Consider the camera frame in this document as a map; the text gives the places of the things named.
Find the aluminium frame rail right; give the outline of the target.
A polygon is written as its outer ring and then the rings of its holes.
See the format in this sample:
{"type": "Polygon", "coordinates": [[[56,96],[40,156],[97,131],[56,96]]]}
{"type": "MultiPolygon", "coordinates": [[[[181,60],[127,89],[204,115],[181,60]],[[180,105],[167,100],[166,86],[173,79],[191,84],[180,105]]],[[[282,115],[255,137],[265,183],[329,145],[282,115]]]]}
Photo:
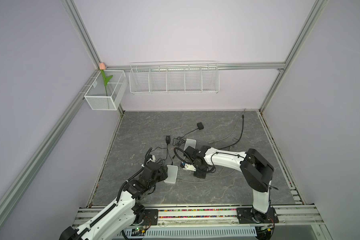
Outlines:
{"type": "Polygon", "coordinates": [[[271,148],[274,152],[274,155],[276,157],[276,160],[280,166],[280,169],[283,173],[283,176],[285,178],[285,181],[287,183],[287,186],[294,198],[295,204],[297,205],[306,205],[305,197],[300,193],[300,188],[296,184],[296,180],[292,174],[291,169],[289,168],[286,160],[284,159],[284,156],[279,148],[279,146],[276,143],[275,137],[271,133],[270,126],[267,123],[267,120],[263,116],[263,114],[260,111],[257,111],[258,118],[261,122],[261,125],[265,131],[265,134],[271,144],[271,148]]]}

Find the black power adapter large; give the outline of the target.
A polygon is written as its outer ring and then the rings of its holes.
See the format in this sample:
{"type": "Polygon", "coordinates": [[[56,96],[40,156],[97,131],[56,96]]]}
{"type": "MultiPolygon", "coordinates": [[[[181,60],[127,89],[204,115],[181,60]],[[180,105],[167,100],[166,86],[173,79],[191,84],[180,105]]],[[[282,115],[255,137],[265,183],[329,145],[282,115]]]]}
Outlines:
{"type": "Polygon", "coordinates": [[[166,156],[165,158],[158,158],[156,160],[156,163],[159,163],[159,164],[165,164],[167,162],[167,160],[170,161],[170,165],[173,165],[173,159],[172,157],[170,156],[170,153],[169,153],[169,144],[171,143],[171,136],[167,135],[166,138],[165,138],[165,142],[166,142],[166,147],[165,148],[160,148],[159,149],[162,149],[162,150],[166,150],[166,156]]]}

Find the artificial pink tulip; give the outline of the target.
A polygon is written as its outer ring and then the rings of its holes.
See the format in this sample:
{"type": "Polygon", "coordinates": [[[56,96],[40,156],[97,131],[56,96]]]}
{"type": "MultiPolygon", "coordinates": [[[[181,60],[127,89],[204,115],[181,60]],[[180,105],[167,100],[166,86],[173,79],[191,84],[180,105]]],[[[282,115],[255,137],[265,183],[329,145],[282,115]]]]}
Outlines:
{"type": "Polygon", "coordinates": [[[99,69],[101,71],[101,75],[102,75],[102,78],[104,81],[106,96],[108,96],[107,85],[108,85],[109,81],[113,78],[113,75],[110,75],[110,76],[106,75],[105,70],[107,69],[107,67],[104,63],[99,63],[99,69]]]}

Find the black power adapter small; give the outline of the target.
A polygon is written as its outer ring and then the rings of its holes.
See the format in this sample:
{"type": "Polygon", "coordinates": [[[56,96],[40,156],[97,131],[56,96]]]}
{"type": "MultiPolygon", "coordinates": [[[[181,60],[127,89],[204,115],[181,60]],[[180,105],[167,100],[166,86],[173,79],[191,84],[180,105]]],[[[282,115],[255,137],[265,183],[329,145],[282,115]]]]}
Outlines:
{"type": "Polygon", "coordinates": [[[183,136],[174,138],[174,139],[173,139],[173,142],[172,142],[172,145],[175,146],[175,147],[180,147],[181,145],[183,145],[183,144],[186,143],[186,140],[187,140],[186,137],[187,137],[189,134],[191,134],[191,133],[193,133],[193,132],[196,132],[196,131],[203,130],[203,129],[204,129],[203,123],[202,123],[202,122],[197,123],[197,127],[196,127],[194,130],[192,130],[192,131],[184,134],[183,136]]]}

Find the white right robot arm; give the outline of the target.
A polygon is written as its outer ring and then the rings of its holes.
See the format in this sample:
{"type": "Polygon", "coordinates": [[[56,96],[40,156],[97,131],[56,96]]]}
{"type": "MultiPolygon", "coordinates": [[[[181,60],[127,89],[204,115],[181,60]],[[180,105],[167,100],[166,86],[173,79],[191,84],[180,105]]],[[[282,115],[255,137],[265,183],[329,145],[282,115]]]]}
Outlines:
{"type": "Polygon", "coordinates": [[[184,168],[194,171],[194,177],[204,179],[213,173],[217,166],[230,168],[243,174],[253,190],[253,204],[250,208],[237,210],[240,223],[276,224],[279,222],[272,207],[270,192],[273,188],[274,167],[255,149],[246,152],[230,152],[203,146],[195,149],[188,146],[185,150],[174,148],[175,156],[184,163],[184,168]]]}

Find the white mesh basket small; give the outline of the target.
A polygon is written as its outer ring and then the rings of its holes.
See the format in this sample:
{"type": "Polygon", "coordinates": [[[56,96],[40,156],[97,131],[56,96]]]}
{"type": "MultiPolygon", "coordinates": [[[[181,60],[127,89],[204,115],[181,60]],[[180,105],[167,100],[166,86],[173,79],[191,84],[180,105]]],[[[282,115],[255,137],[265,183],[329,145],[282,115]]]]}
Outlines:
{"type": "Polygon", "coordinates": [[[117,111],[127,86],[124,71],[100,70],[84,97],[92,110],[117,111]]]}

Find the front aluminium rail base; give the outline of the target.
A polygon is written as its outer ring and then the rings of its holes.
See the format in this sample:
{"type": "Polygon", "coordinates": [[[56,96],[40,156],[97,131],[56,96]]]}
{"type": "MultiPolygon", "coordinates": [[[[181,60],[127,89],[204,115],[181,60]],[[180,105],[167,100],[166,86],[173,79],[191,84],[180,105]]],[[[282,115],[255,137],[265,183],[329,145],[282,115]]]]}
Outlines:
{"type": "MultiPolygon", "coordinates": [[[[147,206],[143,222],[132,224],[116,237],[123,235],[129,239],[145,240],[150,238],[210,238],[223,236],[254,236],[269,240],[275,236],[278,227],[308,226],[313,230],[315,239],[331,239],[324,221],[313,205],[279,205],[272,206],[279,222],[276,224],[244,224],[238,219],[239,208],[250,208],[240,205],[162,205],[147,206]]],[[[105,207],[80,209],[73,224],[77,228],[93,218],[105,207]]]]}

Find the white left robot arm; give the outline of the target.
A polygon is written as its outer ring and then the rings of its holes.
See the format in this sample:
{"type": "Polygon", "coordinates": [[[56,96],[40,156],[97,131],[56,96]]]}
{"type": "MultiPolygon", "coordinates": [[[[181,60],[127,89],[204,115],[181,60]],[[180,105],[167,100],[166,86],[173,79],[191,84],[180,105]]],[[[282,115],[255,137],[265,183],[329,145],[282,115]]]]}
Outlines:
{"type": "Polygon", "coordinates": [[[145,207],[140,203],[152,194],[156,184],[168,178],[168,167],[152,162],[149,148],[142,168],[127,179],[117,197],[90,220],[77,228],[66,228],[61,240],[111,240],[132,224],[143,222],[145,207]]]}

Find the white network switch box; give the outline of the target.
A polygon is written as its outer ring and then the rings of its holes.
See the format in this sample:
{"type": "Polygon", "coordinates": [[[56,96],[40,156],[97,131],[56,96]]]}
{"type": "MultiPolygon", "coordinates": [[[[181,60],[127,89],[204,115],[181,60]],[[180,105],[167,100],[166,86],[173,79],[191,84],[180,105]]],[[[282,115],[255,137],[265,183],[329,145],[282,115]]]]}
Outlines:
{"type": "Polygon", "coordinates": [[[196,144],[197,144],[196,140],[194,140],[194,139],[186,139],[185,146],[184,146],[184,151],[188,147],[192,147],[193,149],[196,149],[196,144]]]}

